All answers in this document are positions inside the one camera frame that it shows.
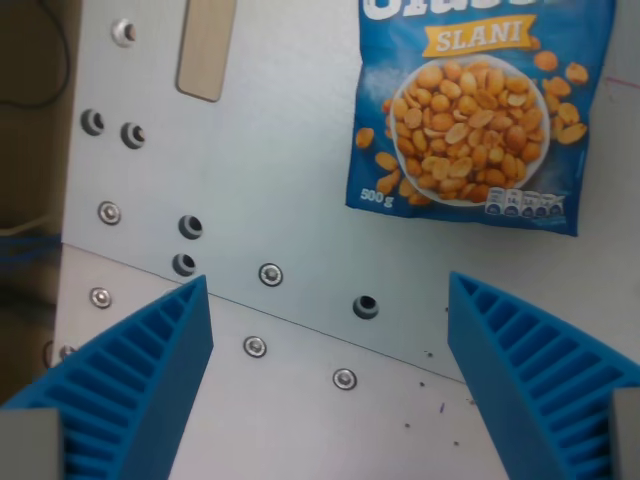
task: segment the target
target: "hole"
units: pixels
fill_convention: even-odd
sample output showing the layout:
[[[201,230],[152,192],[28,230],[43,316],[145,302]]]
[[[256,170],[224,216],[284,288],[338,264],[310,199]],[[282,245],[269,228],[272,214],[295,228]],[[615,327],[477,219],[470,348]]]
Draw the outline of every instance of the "hole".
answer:
[[[165,342],[171,337],[173,328],[157,310],[147,314],[147,316],[142,319],[142,323]]]
[[[65,476],[80,476],[85,478],[107,478],[107,472],[89,464],[81,463],[78,458],[66,456],[64,461]]]
[[[473,295],[474,293],[476,293],[476,290],[478,289],[478,285],[471,282],[471,280],[467,280],[466,278],[463,277],[459,277],[460,278],[460,283],[462,283],[462,286],[464,287],[464,289],[467,291],[467,293],[469,295]]]
[[[580,445],[592,438],[597,438],[609,431],[608,411],[593,415],[589,419],[583,420],[583,425],[576,429],[571,435],[560,440],[561,448],[570,448]]]
[[[353,301],[353,312],[363,320],[371,320],[378,315],[379,311],[376,299],[368,295],[363,295]]]
[[[67,379],[82,387],[90,392],[95,393],[96,395],[100,395],[108,400],[111,400],[114,403],[117,403],[120,406],[123,406],[128,409],[135,409],[137,406],[136,401],[131,398],[129,395],[126,395],[115,389],[103,381],[99,380],[95,375],[91,375],[83,370],[76,370],[71,372]]]
[[[182,316],[182,305],[180,305],[180,302],[175,298],[165,300],[160,306],[160,309],[174,322],[177,322]]]
[[[496,308],[489,314],[489,327],[494,332],[497,332],[504,327],[509,320],[518,312],[518,309],[509,302],[501,302]]]
[[[368,296],[360,297],[360,305],[362,305],[366,309],[371,309],[376,306],[376,301]]]
[[[491,307],[498,301],[498,296],[490,292],[480,292],[476,299],[478,310],[483,315],[487,313]]]
[[[91,445],[92,441],[88,438],[86,440],[80,440],[77,438],[78,436],[79,435],[71,431],[66,432],[64,437],[65,453],[97,458],[98,460],[113,460],[113,453],[95,445]]]
[[[119,47],[130,47],[136,41],[136,27],[126,18],[116,20],[111,25],[111,37]]]
[[[511,363],[514,367],[519,367],[529,360],[534,353],[551,343],[558,335],[560,335],[560,333],[556,329],[547,325],[539,328],[513,352],[511,355]]]
[[[127,427],[129,425],[127,419],[122,415],[119,415],[104,405],[99,405],[93,400],[90,400],[62,385],[56,385],[55,387],[48,389],[47,396],[64,405],[76,408],[113,425],[117,425],[119,427]]]
[[[95,116],[93,117],[93,122],[96,124],[96,127],[98,127],[100,130],[104,129],[104,122],[102,121],[102,115],[100,115],[99,113],[95,114]]]
[[[120,138],[122,138],[124,144],[132,150],[142,148],[145,142],[144,130],[134,123],[125,123],[122,126]]]
[[[92,109],[82,112],[80,125],[82,126],[82,129],[92,137],[97,137],[104,132],[104,120],[102,119],[102,115]]]
[[[77,432],[113,445],[118,445],[120,443],[120,436],[113,433],[113,431],[98,427],[91,422],[78,418],[75,415],[71,415],[64,408],[59,408],[58,411],[60,412],[60,418],[62,419],[65,431],[70,430],[72,432]]]
[[[564,417],[554,420],[549,425],[549,429],[554,433],[559,432],[560,430],[582,422],[589,417],[593,417],[594,415],[598,415],[602,412],[606,413],[609,410],[610,403],[611,392],[606,392],[589,401],[585,405],[573,408],[572,411],[567,413]]]
[[[516,317],[498,339],[498,343],[505,350],[513,347],[521,338],[527,335],[539,322],[533,315],[521,315]]]
[[[136,27],[134,27],[132,23],[128,23],[124,27],[124,36],[130,42],[136,41]]]
[[[144,132],[140,127],[133,127],[133,138],[139,142],[144,142]]]
[[[541,396],[555,390],[563,383],[568,382],[573,377],[580,375],[582,372],[588,370],[593,367],[597,363],[600,362],[600,358],[590,352],[585,352],[574,359],[567,362],[565,365],[561,366],[557,369],[553,374],[544,379],[542,382],[538,383],[533,389],[531,389],[531,397],[534,399],[538,399]],[[547,415],[551,413],[550,409],[543,408],[542,414]]]
[[[124,336],[154,359],[159,360],[162,356],[162,345],[139,326],[129,327],[125,330]]]
[[[549,415],[561,408],[571,405],[577,400],[592,394],[596,390],[610,385],[621,376],[622,373],[613,367],[603,368],[577,385],[572,385],[569,391],[561,393],[546,405],[543,405],[542,408],[540,408],[540,413],[542,413],[542,415]]]
[[[194,230],[202,230],[202,224],[196,217],[191,217],[189,219],[189,226]]]
[[[108,375],[136,392],[144,392],[144,383],[141,380],[101,353],[95,353],[91,356],[88,363],[99,372]]]
[[[178,230],[183,237],[195,240],[202,236],[202,223],[193,215],[185,215],[178,222]]]
[[[173,269],[182,277],[189,277],[196,271],[196,262],[186,253],[173,257]]]
[[[133,347],[130,347],[118,338],[112,340],[111,343],[106,346],[105,350],[147,378],[153,373],[153,365],[151,362],[135,351]]]
[[[578,348],[578,344],[568,338],[562,338],[559,341],[552,342],[548,348],[536,354],[529,366],[524,368],[520,378],[524,382],[528,382],[549,367],[552,367],[560,359],[566,357]]]

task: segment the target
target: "bowl of peanuts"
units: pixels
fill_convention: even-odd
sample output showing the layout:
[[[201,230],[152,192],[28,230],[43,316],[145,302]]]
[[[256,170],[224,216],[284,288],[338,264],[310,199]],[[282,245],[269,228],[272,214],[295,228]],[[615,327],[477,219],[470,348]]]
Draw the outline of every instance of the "bowl of peanuts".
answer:
[[[432,60],[396,91],[390,130],[400,166],[424,196],[484,204],[520,188],[547,155],[551,121],[536,84],[490,55]]]

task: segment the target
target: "screw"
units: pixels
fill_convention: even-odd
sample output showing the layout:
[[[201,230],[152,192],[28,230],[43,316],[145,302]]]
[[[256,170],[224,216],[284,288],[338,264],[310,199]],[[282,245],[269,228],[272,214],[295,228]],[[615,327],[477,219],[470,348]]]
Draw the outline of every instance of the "screw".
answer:
[[[61,349],[60,349],[60,360],[64,361],[65,358],[67,358],[69,355],[71,355],[72,353],[74,353],[76,351],[75,348],[69,346],[69,345],[64,345]]]
[[[102,202],[98,206],[98,216],[107,225],[120,223],[120,209],[113,202]]]
[[[253,358],[262,358],[267,354],[267,344],[260,337],[247,337],[243,343],[244,351]]]
[[[275,263],[265,263],[258,271],[260,281],[267,287],[277,287],[282,283],[282,270]]]
[[[340,390],[353,390],[358,384],[358,378],[348,368],[339,368],[333,373],[333,383]]]
[[[89,299],[98,308],[109,308],[111,306],[111,294],[106,288],[92,288],[89,292]]]

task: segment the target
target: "blue snack bag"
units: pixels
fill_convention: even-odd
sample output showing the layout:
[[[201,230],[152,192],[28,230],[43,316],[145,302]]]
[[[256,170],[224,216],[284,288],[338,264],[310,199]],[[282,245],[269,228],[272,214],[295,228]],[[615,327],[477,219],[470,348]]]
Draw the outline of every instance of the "blue snack bag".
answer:
[[[577,236],[614,10],[614,0],[361,0],[347,205]]]

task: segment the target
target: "yellow label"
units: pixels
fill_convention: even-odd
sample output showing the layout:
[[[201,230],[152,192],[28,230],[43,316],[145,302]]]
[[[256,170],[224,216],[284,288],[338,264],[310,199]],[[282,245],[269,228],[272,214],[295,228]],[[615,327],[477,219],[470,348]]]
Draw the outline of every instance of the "yellow label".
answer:
[[[529,29],[536,15],[494,17],[477,22],[426,27],[423,57],[449,57],[499,48],[531,47]]]

